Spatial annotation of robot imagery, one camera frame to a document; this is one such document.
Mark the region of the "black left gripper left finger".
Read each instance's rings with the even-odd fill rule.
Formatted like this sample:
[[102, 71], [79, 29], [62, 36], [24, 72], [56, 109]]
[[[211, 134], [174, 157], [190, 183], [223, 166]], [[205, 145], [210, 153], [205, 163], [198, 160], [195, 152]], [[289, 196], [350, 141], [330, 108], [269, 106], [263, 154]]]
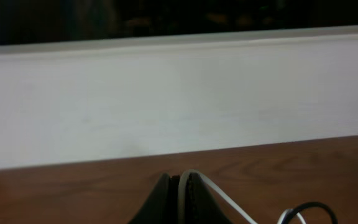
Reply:
[[129, 224], [177, 224], [179, 176], [162, 174]]

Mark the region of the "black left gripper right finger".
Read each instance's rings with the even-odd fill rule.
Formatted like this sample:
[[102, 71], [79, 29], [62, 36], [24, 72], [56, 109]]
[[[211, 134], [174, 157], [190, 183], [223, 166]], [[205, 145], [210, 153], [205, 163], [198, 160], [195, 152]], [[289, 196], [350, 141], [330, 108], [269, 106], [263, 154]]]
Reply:
[[187, 224], [231, 224], [209, 188], [197, 173], [191, 173], [186, 183]]

